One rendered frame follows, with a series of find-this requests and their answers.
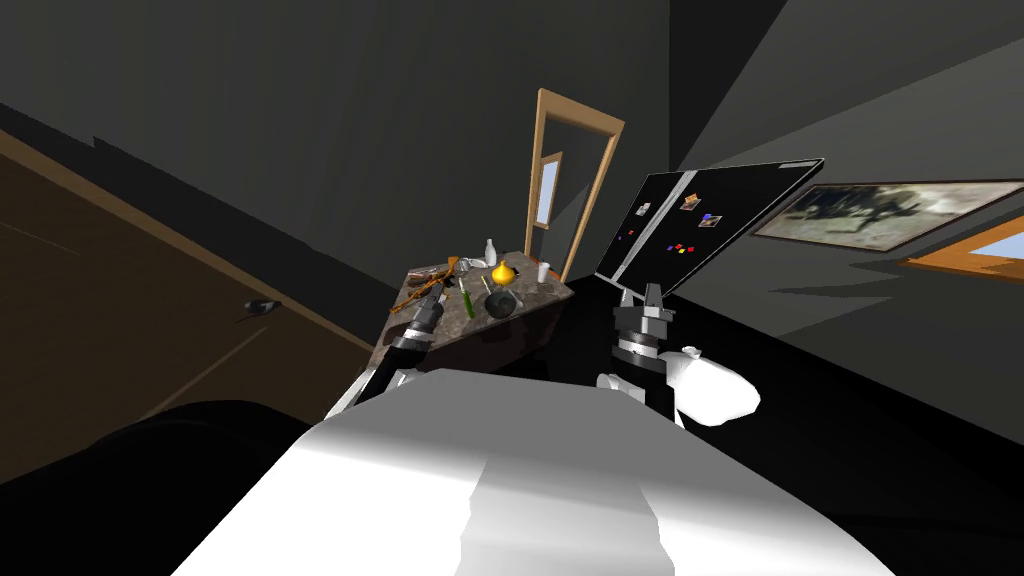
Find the black fridge with magnets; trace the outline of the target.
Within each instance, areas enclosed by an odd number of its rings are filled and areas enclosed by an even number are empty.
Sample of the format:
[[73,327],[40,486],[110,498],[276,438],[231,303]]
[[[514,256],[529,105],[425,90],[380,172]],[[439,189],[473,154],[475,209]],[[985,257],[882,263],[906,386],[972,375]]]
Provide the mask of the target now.
[[649,174],[596,269],[642,295],[677,290],[824,166],[821,158]]

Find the brown wooden door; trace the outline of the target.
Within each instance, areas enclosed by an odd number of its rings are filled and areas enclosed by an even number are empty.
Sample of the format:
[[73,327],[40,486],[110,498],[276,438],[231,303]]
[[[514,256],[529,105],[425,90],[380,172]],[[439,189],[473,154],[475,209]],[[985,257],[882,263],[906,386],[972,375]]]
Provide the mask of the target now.
[[[282,301],[243,322],[244,304]],[[0,131],[0,483],[165,410],[312,423],[370,347]]]

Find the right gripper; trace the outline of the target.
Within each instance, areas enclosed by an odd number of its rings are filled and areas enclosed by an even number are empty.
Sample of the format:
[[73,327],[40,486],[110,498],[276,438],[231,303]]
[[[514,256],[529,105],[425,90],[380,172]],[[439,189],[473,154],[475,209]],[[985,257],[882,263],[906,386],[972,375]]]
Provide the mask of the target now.
[[634,293],[629,289],[623,289],[618,306],[614,308],[613,314],[615,329],[622,340],[656,343],[668,338],[668,327],[674,320],[674,311],[663,308],[659,284],[647,284],[644,307],[634,307]]

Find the framed dark landscape painting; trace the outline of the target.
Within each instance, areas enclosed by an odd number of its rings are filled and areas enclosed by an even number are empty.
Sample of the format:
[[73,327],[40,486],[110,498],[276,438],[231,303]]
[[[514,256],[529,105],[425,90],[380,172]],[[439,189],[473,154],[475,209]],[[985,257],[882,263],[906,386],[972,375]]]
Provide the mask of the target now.
[[815,184],[754,234],[890,252],[1021,191],[1024,180]]

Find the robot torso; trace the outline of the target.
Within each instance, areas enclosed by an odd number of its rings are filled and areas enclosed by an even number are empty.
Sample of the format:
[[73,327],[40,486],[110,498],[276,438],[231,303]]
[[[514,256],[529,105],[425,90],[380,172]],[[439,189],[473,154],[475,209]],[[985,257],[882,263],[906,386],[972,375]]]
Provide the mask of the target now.
[[437,370],[301,436],[172,576],[894,576],[618,390]]

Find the brown marble-top table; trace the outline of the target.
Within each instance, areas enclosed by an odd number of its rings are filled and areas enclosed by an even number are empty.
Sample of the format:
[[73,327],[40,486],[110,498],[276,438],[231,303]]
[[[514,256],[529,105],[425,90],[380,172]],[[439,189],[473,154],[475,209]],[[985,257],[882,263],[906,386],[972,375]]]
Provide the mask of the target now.
[[490,270],[470,269],[463,275],[463,282],[475,316],[467,315],[460,288],[449,288],[444,313],[420,371],[449,368],[490,372],[548,342],[573,291],[552,275],[539,283],[537,262],[521,252],[500,253],[498,258],[518,271],[508,289],[520,304],[506,319],[492,318],[484,306],[488,292],[482,281],[490,278]]

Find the orange-brown wooden stick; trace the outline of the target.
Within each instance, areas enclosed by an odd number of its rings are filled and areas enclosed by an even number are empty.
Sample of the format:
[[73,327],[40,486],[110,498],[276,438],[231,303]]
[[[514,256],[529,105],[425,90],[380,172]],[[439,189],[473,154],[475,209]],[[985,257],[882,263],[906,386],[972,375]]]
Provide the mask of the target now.
[[406,298],[394,304],[389,312],[396,314],[407,308],[413,301],[426,297],[435,287],[438,287],[440,294],[444,295],[446,289],[454,282],[459,260],[459,257],[449,257],[447,262],[442,266],[413,273],[410,277],[412,283],[409,285],[411,290],[407,293]]

